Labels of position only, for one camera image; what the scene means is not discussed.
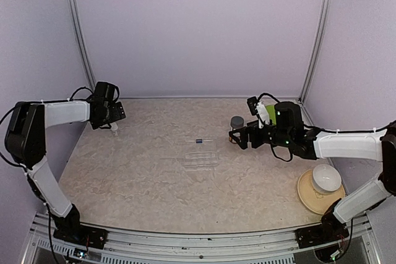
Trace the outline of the orange grey-capped pill bottle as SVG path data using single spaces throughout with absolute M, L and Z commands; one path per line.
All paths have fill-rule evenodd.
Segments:
M 232 130 L 232 128 L 236 129 L 236 128 L 240 128 L 240 127 L 244 127 L 244 118 L 241 116 L 233 116 L 230 121 L 230 131 Z

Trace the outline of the small white-capped pill bottle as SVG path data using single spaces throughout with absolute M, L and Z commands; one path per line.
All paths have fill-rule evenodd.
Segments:
M 110 124 L 110 131 L 112 132 L 113 135 L 118 136 L 118 125 L 117 123 L 111 123 Z

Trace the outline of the clear plastic pill organizer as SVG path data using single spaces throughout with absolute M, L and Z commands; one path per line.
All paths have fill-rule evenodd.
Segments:
M 213 138 L 182 138 L 161 157 L 175 161 L 184 169 L 212 169 L 218 166 L 218 150 Z

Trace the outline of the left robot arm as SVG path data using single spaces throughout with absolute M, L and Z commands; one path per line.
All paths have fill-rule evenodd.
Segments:
M 119 96 L 117 86 L 98 82 L 86 99 L 71 95 L 63 100 L 21 101 L 6 113 L 10 121 L 4 145 L 12 157 L 8 163 L 24 171 L 35 195 L 57 219 L 70 217 L 75 208 L 50 169 L 46 156 L 47 129 L 88 122 L 93 130 L 116 131 L 116 122 L 126 117 Z

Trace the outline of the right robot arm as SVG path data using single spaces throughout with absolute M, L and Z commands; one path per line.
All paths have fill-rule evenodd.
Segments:
M 257 98 L 247 100 L 256 121 L 229 131 L 229 136 L 241 149 L 285 147 L 291 157 L 306 160 L 319 158 L 357 158 L 382 163 L 382 171 L 350 195 L 334 203 L 322 216 L 316 229 L 317 237 L 331 241 L 341 230 L 341 224 L 395 195 L 395 123 L 373 130 L 329 131 L 307 126 L 299 105 L 290 101 L 274 106 L 275 120 Z

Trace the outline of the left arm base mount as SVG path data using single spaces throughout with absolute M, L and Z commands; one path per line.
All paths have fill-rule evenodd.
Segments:
M 83 245 L 88 248 L 103 250 L 108 231 L 78 223 L 73 226 L 64 220 L 55 221 L 54 237 L 72 244 Z

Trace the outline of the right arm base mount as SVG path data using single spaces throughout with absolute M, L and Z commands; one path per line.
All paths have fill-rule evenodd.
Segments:
M 295 234 L 300 249 L 338 241 L 350 235 L 347 225 L 339 222 L 333 214 L 324 215 L 317 225 L 297 229 Z

